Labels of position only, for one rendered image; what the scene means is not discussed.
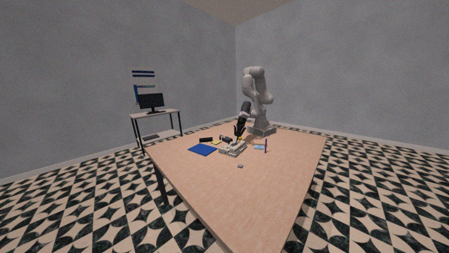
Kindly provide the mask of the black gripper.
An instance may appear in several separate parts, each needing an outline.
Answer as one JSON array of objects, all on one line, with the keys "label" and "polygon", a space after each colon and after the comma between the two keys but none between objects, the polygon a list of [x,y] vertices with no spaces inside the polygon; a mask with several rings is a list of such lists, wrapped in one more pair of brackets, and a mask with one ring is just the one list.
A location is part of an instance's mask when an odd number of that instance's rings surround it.
[{"label": "black gripper", "polygon": [[[239,137],[242,136],[243,132],[247,129],[245,127],[246,118],[239,117],[237,124],[234,125],[234,135],[235,135],[235,141],[234,143],[237,143],[237,140]],[[241,131],[242,130],[242,131]]]}]

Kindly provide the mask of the beige desk phone body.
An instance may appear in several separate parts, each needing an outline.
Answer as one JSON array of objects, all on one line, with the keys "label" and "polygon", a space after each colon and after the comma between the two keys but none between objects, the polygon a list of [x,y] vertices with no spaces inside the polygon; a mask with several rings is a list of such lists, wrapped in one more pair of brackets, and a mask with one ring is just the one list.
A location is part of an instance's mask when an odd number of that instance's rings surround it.
[{"label": "beige desk phone body", "polygon": [[244,146],[239,148],[239,150],[237,152],[231,152],[231,148],[237,144],[238,143],[235,144],[234,142],[230,142],[230,143],[226,144],[224,147],[219,147],[218,152],[225,154],[227,156],[237,157],[241,152],[243,152],[247,148],[247,144],[245,144]]}]

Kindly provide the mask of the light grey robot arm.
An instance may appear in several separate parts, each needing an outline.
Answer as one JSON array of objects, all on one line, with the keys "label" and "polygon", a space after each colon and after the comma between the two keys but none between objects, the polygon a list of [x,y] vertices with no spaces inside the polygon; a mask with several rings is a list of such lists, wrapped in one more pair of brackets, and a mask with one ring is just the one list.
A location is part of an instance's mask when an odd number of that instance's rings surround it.
[{"label": "light grey robot arm", "polygon": [[[271,104],[274,101],[274,98],[267,90],[264,68],[261,66],[246,67],[243,70],[243,75],[245,76],[242,78],[242,92],[245,96],[252,99],[255,108],[250,108],[251,102],[244,101],[238,117],[246,119],[255,118],[254,128],[267,129],[271,125],[266,119],[266,109],[262,104]],[[261,78],[262,76],[263,78]],[[253,78],[255,81],[255,89],[259,94],[254,90]]]}]

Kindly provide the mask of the beige telephone handset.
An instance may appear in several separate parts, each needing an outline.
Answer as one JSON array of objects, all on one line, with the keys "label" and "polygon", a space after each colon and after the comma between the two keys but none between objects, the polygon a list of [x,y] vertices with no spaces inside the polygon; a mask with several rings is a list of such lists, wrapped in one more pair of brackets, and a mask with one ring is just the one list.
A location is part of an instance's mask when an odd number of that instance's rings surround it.
[{"label": "beige telephone handset", "polygon": [[246,141],[241,141],[239,142],[237,145],[235,145],[234,147],[231,148],[231,152],[237,152],[239,150],[239,148],[241,148],[242,146],[244,146],[246,144]]}]

